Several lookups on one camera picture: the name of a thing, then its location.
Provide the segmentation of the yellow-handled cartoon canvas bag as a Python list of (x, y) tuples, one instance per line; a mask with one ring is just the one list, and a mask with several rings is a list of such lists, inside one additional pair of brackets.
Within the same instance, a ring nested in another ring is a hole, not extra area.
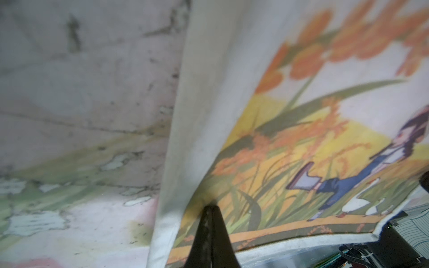
[(427, 1), (195, 1), (149, 268), (378, 238), (429, 169)]

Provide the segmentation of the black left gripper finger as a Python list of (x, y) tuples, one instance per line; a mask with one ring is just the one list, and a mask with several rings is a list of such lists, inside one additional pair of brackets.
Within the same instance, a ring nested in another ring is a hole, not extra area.
[(220, 208), (204, 207), (184, 268), (239, 268)]

